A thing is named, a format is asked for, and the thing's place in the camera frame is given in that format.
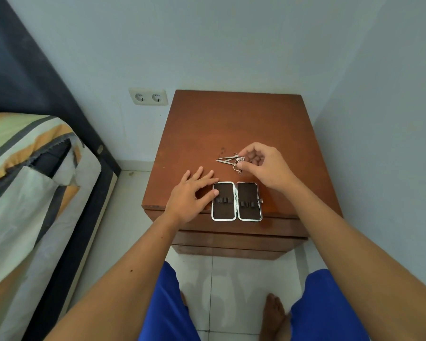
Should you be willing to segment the person's left hand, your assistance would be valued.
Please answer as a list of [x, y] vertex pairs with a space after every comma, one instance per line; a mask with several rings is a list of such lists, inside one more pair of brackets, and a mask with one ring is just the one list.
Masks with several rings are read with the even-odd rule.
[[178, 227], [190, 222], [203, 211], [196, 208], [196, 200], [200, 199], [196, 196], [197, 192], [210, 185], [213, 184], [196, 184], [196, 172], [191, 173], [187, 183], [179, 183], [172, 190], [164, 214]]

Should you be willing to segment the person's right hand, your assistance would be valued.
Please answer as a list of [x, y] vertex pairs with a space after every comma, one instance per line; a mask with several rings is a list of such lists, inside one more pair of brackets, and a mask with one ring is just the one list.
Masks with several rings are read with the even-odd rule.
[[259, 174], [250, 174], [268, 188], [288, 194], [294, 191], [296, 186], [301, 185], [301, 181], [294, 175], [275, 147], [255, 142], [242, 149], [239, 156], [244, 157], [244, 161], [260, 166]]

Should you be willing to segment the person's left forearm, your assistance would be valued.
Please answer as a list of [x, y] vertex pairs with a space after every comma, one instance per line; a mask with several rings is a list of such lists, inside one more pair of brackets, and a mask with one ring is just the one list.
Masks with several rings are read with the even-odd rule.
[[68, 311], [44, 341], [137, 339], [171, 243], [186, 218], [164, 212]]

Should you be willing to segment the person's right forearm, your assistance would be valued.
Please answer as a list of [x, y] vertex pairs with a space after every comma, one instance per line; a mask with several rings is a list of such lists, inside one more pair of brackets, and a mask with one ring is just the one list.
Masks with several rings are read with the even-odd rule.
[[426, 341], [426, 285], [298, 179], [284, 194], [372, 341]]

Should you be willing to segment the open brown manicure case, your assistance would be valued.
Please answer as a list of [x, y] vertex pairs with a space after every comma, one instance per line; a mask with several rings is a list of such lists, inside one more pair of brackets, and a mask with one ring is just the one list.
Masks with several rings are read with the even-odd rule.
[[218, 182], [218, 191], [211, 205], [211, 218], [217, 222], [260, 222], [263, 219], [259, 186], [255, 182]]

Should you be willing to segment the brown wooden nightstand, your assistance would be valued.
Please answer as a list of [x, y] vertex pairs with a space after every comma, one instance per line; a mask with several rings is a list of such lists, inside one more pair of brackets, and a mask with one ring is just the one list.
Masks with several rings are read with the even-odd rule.
[[[187, 170], [214, 171], [220, 182], [255, 182], [263, 218], [299, 219], [291, 203], [247, 172], [217, 162], [250, 143], [277, 148], [293, 173], [339, 215], [342, 211], [312, 123], [300, 95], [177, 90], [144, 193], [142, 208], [156, 220]], [[172, 248], [183, 255], [275, 260], [287, 252], [199, 246]]]

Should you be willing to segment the wooden nightstand drawer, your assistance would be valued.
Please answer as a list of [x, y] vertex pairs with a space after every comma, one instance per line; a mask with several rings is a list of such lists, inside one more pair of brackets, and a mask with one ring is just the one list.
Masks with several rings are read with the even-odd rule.
[[262, 221], [214, 221], [209, 214], [199, 214], [182, 225], [180, 230], [209, 233], [270, 235], [277, 237], [308, 237], [309, 234], [299, 219], [263, 218]]
[[268, 235], [179, 231], [172, 241], [172, 244], [178, 246], [289, 252], [307, 240], [306, 237], [277, 237]]

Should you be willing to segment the dark bed base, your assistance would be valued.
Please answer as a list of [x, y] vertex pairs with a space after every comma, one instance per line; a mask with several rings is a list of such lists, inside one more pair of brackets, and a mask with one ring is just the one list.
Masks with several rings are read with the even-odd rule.
[[67, 313], [121, 168], [117, 160], [99, 156], [101, 173], [51, 280], [20, 341], [43, 341]]

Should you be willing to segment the person's right foot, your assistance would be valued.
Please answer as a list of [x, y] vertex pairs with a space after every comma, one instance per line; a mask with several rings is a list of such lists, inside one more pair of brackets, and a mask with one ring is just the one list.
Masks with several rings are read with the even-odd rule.
[[262, 312], [259, 341], [290, 341], [291, 317], [291, 311], [285, 312], [280, 298], [269, 293]]

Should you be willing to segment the blue shorts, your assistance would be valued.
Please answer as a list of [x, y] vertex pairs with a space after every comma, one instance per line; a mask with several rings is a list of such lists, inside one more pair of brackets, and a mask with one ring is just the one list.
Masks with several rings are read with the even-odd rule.
[[[291, 341], [370, 341], [328, 269], [307, 276], [303, 295], [290, 312]], [[138, 341], [201, 341], [168, 262], [159, 273]]]

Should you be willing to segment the striped bed sheet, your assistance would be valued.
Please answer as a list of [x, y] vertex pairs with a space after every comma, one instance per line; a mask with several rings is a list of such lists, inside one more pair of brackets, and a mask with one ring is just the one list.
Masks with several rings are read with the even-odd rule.
[[21, 341], [102, 171], [55, 116], [0, 113], [0, 341]]

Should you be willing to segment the dark blue headboard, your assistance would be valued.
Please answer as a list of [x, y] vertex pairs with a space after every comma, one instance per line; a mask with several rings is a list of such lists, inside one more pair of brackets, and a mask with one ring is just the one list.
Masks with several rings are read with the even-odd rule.
[[0, 0], [0, 112], [62, 119], [119, 176], [118, 162], [7, 0]]

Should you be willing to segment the white double wall socket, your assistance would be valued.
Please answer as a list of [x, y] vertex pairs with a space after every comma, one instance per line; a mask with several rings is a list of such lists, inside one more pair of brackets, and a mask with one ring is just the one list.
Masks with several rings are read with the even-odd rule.
[[130, 97], [139, 106], [167, 106], [169, 104], [165, 90], [129, 88]]

